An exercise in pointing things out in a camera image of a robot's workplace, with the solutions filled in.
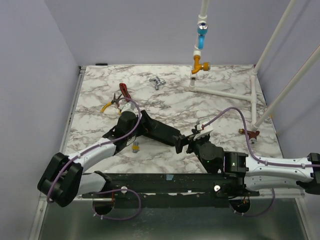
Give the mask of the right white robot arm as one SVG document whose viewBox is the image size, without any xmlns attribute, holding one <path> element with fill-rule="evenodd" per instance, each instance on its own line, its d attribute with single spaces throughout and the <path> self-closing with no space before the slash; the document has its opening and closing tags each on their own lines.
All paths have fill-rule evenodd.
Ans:
<svg viewBox="0 0 320 240">
<path fill-rule="evenodd" d="M 195 154 L 209 174 L 236 177 L 230 183 L 230 191 L 241 196 L 245 192 L 261 189 L 303 189 L 311 195 L 320 193 L 320 155 L 310 153 L 302 158 L 253 157 L 250 154 L 225 151 L 210 142 L 208 133 L 173 137 L 176 152 L 187 146 L 188 154 Z"/>
</svg>

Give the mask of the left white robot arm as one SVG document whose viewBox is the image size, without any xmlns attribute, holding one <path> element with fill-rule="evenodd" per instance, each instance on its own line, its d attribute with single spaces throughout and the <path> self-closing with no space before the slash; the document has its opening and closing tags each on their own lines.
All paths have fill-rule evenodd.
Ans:
<svg viewBox="0 0 320 240">
<path fill-rule="evenodd" d="M 83 173 L 100 161 L 112 157 L 127 143 L 140 124 L 141 114 L 124 111 L 118 123 L 93 145 L 65 155 L 56 153 L 42 174 L 37 189 L 49 203 L 66 207 L 78 195 Z"/>
</svg>

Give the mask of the black zip tool case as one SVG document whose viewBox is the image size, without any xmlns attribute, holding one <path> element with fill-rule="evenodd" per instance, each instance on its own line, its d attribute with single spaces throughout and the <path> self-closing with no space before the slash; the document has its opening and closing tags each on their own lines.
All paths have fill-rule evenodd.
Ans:
<svg viewBox="0 0 320 240">
<path fill-rule="evenodd" d="M 138 135 L 174 147 L 174 137 L 180 136 L 181 132 L 172 126 L 151 118 L 145 110 L 142 110 L 138 126 Z"/>
</svg>

